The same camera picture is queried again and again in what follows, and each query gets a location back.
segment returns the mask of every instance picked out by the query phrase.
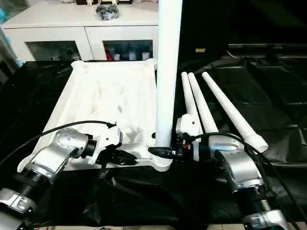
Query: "table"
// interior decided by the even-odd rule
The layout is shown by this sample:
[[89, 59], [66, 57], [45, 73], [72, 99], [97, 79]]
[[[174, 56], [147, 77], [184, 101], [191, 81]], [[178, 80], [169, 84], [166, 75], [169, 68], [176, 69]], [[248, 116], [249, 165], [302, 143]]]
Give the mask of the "table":
[[[265, 155], [307, 211], [306, 60], [220, 60], [193, 68], [221, 131], [237, 134], [200, 74], [217, 81], [252, 127], [268, 142]], [[40, 133], [71, 73], [69, 62], [27, 62], [0, 90], [0, 159]], [[180, 74], [175, 115], [185, 113]], [[35, 143], [0, 168], [5, 186], [18, 162]], [[280, 202], [296, 221], [302, 220], [271, 171]], [[33, 226], [173, 225], [239, 223], [240, 211], [222, 171], [210, 163], [174, 162], [167, 172], [151, 167], [114, 169], [100, 178], [98, 170], [63, 172], [28, 223]]]

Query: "white cabinet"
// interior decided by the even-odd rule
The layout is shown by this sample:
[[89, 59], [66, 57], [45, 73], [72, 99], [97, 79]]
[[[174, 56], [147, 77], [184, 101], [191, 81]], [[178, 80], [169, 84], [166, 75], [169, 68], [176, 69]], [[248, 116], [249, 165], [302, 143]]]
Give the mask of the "white cabinet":
[[118, 8], [118, 18], [102, 21], [95, 5], [41, 1], [1, 27], [21, 62], [157, 58], [158, 4]]
[[95, 60], [106, 60], [106, 52], [121, 60], [142, 60], [142, 53], [157, 58], [158, 26], [86, 27]]
[[93, 60], [84, 27], [5, 29], [17, 58], [36, 60]]

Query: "metal clamp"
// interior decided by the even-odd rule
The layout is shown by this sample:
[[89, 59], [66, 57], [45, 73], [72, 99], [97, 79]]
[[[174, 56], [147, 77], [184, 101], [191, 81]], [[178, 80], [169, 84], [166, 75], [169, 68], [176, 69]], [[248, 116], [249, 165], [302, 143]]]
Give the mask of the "metal clamp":
[[1, 189], [0, 203], [20, 213], [26, 213], [30, 208], [33, 210], [36, 208], [36, 204], [33, 200], [8, 188]]

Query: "white tube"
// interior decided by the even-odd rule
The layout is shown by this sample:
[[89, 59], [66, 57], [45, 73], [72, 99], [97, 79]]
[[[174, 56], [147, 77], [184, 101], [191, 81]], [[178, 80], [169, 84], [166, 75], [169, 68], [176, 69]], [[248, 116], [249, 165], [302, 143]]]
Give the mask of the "white tube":
[[156, 146], [171, 143], [182, 0], [159, 1]]
[[253, 130], [253, 128], [244, 119], [236, 107], [230, 102], [230, 100], [223, 93], [220, 87], [218, 87], [210, 75], [207, 72], [203, 72], [202, 77], [205, 79], [211, 91], [214, 93], [215, 97], [224, 108], [231, 121], [234, 123], [244, 141], [253, 146], [259, 152], [264, 152], [267, 150], [269, 146], [265, 140]]
[[196, 104], [194, 101], [192, 89], [191, 89], [190, 82], [188, 79], [188, 74], [186, 72], [182, 72], [181, 79], [182, 79], [184, 99], [186, 102], [187, 113], [191, 115], [192, 119], [195, 121], [195, 124], [199, 128], [198, 134], [203, 134], [200, 118], [198, 117]]
[[205, 98], [201, 93], [201, 89], [196, 81], [196, 78], [193, 73], [188, 74], [188, 78], [193, 90], [195, 101], [198, 107], [198, 111], [201, 115], [201, 121], [206, 133], [218, 132], [219, 130], [216, 127], [212, 114], [209, 110], [209, 107], [206, 103]]

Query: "figurine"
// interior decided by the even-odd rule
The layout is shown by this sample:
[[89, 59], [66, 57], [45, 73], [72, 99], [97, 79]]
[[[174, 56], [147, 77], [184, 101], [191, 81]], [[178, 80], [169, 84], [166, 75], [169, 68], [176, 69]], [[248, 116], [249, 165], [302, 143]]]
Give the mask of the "figurine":
[[86, 0], [86, 2], [87, 2], [88, 6], [91, 6], [93, 4], [94, 0]]
[[62, 3], [73, 3], [74, 0], [61, 0]]

